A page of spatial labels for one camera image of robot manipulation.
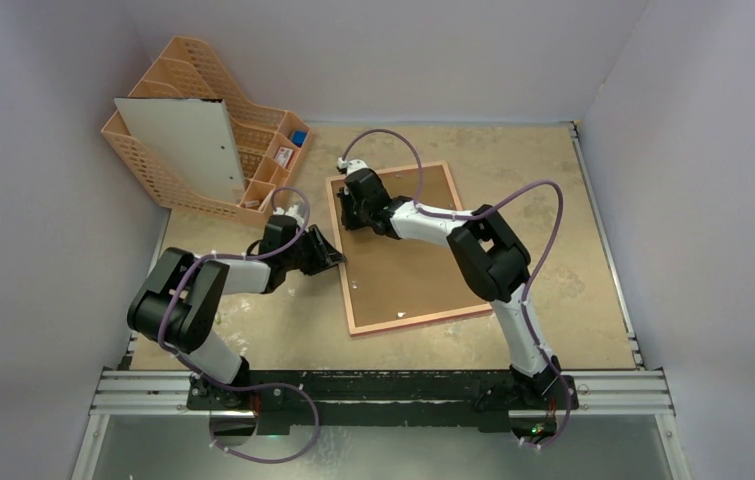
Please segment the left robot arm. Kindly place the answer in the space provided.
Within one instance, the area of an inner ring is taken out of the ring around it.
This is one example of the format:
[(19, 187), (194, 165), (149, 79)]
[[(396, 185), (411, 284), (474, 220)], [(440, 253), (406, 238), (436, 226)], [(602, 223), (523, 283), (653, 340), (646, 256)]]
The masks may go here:
[(345, 260), (316, 225), (277, 213), (244, 254), (198, 257), (166, 249), (133, 298), (127, 324), (213, 384), (212, 395), (225, 408), (237, 409), (250, 399), (250, 367), (213, 330), (222, 297), (270, 294), (291, 271), (314, 276)]

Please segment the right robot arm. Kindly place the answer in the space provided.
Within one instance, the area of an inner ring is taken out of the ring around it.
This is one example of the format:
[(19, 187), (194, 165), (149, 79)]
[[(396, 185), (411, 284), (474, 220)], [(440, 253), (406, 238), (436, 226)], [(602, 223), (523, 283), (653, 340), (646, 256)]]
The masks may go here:
[(501, 216), (498, 205), (476, 210), (427, 206), (389, 195), (379, 175), (362, 160), (341, 160), (338, 196), (348, 230), (370, 228), (396, 240), (419, 240), (448, 248), (466, 285), (493, 308), (507, 342), (517, 399), (537, 407), (571, 395), (558, 361), (544, 341), (530, 299), (537, 271), (531, 255)]

